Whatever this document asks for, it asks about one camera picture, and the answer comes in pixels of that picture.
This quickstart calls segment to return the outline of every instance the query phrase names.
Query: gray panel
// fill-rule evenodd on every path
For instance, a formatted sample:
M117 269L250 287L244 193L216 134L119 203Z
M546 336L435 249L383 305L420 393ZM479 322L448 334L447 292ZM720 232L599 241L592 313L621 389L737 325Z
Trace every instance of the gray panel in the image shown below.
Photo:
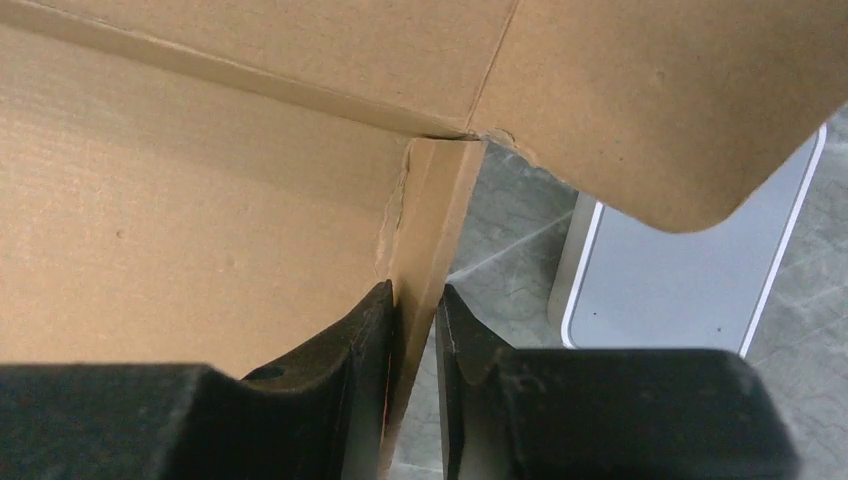
M816 139L729 219L703 232L668 234L604 208L567 327L571 343L738 352L791 228Z

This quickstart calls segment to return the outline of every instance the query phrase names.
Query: marble floor tile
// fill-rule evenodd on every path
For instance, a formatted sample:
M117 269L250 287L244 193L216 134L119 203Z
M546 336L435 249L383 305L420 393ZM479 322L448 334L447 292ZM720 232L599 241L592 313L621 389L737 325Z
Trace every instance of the marble floor tile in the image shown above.
M846 319L801 335L767 356L749 359L756 364L803 458L801 478L848 478Z
M389 480L442 480L443 477L441 470L430 470L400 462L389 467Z
M574 209L577 193L548 172L489 144L451 271L473 266Z
M394 461L441 471L442 431L436 369L436 333L431 327L409 406L400 426Z
M516 348L561 348L547 304L570 218L537 232L462 276L448 277L486 326Z
M748 351L792 432L805 480L848 478L848 110L829 127Z

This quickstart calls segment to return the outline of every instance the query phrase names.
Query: black plastic part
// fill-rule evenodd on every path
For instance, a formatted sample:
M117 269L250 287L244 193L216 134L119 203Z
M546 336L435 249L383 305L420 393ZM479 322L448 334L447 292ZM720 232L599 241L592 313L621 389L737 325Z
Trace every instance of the black plastic part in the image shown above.
M0 478L377 477L391 283L287 355L205 365L0 367Z
M754 371L707 350L516 350L448 286L436 314L445 478L794 479Z

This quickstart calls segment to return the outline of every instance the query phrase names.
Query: cardboard box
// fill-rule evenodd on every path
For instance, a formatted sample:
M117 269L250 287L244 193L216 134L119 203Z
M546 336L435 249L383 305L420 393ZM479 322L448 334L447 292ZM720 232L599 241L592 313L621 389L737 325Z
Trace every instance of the cardboard box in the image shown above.
M0 0L0 361L239 376L389 277L388 455L481 138L706 228L848 97L846 22L842 0Z

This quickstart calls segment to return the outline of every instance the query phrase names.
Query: white object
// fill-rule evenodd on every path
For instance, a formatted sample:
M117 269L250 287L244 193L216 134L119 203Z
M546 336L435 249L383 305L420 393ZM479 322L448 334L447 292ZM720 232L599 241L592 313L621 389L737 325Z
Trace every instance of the white object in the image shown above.
M733 215L702 232L661 232L581 193L548 302L563 344L745 356L825 136L822 126Z

